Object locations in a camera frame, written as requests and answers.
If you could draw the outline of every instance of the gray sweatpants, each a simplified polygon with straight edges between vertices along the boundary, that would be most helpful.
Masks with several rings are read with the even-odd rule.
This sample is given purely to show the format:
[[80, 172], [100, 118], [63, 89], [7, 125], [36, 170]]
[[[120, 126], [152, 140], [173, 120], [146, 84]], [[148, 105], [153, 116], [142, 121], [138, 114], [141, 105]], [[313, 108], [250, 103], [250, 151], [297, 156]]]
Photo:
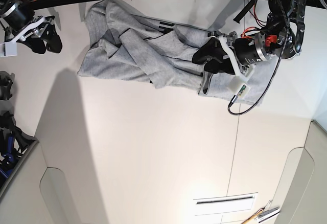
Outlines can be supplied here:
[[[90, 50], [78, 75], [152, 82], [156, 88], [186, 87], [202, 96], [232, 98], [227, 88], [232, 75], [212, 75], [192, 63], [194, 53], [209, 40], [208, 31], [133, 16], [113, 0], [93, 5], [85, 23]], [[260, 97], [274, 67], [275, 62], [257, 65], [249, 81], [252, 89], [240, 102], [252, 104]]]

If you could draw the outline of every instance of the air vent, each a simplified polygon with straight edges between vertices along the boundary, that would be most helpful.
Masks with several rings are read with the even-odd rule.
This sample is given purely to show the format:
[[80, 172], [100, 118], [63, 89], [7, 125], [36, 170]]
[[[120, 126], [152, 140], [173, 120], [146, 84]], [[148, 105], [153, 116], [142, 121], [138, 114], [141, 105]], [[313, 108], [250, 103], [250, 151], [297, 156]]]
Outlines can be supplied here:
[[195, 199], [195, 215], [248, 211], [252, 209], [257, 195], [257, 193], [252, 193], [231, 197]]

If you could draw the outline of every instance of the metal bracket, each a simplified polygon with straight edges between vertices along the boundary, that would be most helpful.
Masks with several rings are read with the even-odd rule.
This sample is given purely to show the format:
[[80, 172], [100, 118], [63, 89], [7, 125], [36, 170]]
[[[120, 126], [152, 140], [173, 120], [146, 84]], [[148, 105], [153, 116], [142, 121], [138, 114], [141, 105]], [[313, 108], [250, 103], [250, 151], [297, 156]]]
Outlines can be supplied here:
[[14, 36], [10, 41], [0, 44], [0, 57], [9, 57], [17, 55], [17, 41], [26, 39], [26, 33], [30, 30], [37, 28], [40, 24], [45, 22], [45, 18], [42, 16], [37, 19], [36, 22], [30, 23], [25, 28], [23, 28], [17, 35]]
[[306, 11], [307, 0], [291, 0], [291, 9], [287, 13], [291, 22], [297, 26], [296, 39], [294, 45], [294, 51], [299, 54], [303, 43], [305, 34], [305, 11]]

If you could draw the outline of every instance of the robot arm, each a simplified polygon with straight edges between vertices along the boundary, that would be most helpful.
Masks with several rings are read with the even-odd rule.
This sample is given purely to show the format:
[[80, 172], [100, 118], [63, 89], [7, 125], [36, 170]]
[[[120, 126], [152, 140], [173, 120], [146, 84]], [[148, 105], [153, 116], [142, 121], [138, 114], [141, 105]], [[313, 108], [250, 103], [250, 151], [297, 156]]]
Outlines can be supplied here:
[[[236, 22], [245, 16], [257, 0], [251, 0], [234, 19]], [[291, 59], [301, 52], [305, 32], [304, 16], [306, 0], [268, 0], [270, 13], [262, 28], [251, 27], [240, 38], [236, 32], [229, 35], [219, 31], [210, 32], [211, 39], [194, 56], [192, 62], [204, 64], [204, 70], [213, 74], [228, 73], [235, 75], [229, 89], [233, 98], [228, 106], [232, 115], [242, 115], [252, 110], [266, 94], [282, 59]], [[297, 25], [296, 35], [290, 28], [290, 22]], [[250, 91], [248, 80], [261, 61], [277, 60], [275, 71], [267, 88], [248, 110], [235, 114], [230, 111], [237, 99], [243, 99]]]
[[38, 54], [44, 54], [46, 50], [61, 52], [62, 43], [56, 32], [54, 16], [34, 17], [27, 2], [9, 0], [0, 9], [0, 17], [9, 25], [4, 28], [5, 42], [0, 44], [0, 57], [17, 55], [18, 42]]

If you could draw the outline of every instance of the red wire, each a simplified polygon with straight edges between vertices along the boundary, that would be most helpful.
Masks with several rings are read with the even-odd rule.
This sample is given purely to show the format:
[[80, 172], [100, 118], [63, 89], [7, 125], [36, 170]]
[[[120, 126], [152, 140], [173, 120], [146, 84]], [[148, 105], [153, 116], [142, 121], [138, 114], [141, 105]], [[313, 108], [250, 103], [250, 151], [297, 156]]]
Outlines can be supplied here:
[[261, 20], [259, 20], [258, 16], [255, 13], [255, 8], [256, 8], [256, 2], [254, 3], [253, 6], [254, 19], [259, 26], [264, 27], [265, 25], [261, 22]]
[[241, 34], [241, 37], [242, 37], [242, 38], [250, 38], [250, 39], [253, 39], [252, 37], [245, 35], [246, 32], [248, 32], [249, 30], [253, 30], [253, 29], [256, 29], [256, 27], [251, 26], [251, 27], [249, 27], [249, 28], [246, 28], [246, 29], [243, 31], [243, 33]]

